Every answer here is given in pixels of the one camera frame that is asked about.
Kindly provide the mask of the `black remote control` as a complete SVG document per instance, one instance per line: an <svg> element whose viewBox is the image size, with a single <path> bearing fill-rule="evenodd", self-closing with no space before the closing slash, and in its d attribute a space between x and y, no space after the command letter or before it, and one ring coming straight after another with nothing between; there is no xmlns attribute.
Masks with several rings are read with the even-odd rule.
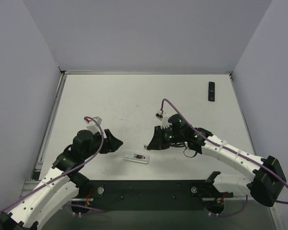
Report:
<svg viewBox="0 0 288 230"><path fill-rule="evenodd" d="M208 101L210 101L210 102L215 101L215 90L216 90L215 83L210 81L208 83Z"/></svg>

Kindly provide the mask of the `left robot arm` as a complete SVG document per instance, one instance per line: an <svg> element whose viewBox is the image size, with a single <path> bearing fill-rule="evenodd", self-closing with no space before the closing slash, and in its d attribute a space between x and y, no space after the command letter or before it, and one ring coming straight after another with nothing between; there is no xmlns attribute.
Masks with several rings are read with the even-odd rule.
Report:
<svg viewBox="0 0 288 230"><path fill-rule="evenodd" d="M0 213L0 230L40 230L69 200L89 191L89 179L79 171L98 153L117 151L123 142L106 129L104 134L81 130L53 162L44 179L9 212Z"/></svg>

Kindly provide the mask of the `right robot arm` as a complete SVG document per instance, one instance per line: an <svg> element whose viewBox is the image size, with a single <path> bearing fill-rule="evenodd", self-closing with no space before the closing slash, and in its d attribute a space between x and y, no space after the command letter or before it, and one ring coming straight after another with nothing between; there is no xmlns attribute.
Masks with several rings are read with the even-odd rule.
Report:
<svg viewBox="0 0 288 230"><path fill-rule="evenodd" d="M161 124L154 128L147 150L183 147L194 151L195 155L212 157L241 173L240 176L218 173L213 179L213 187L218 192L250 195L266 207L276 203L286 182L278 159L249 154L206 129L191 128L179 114L157 113L156 117Z"/></svg>

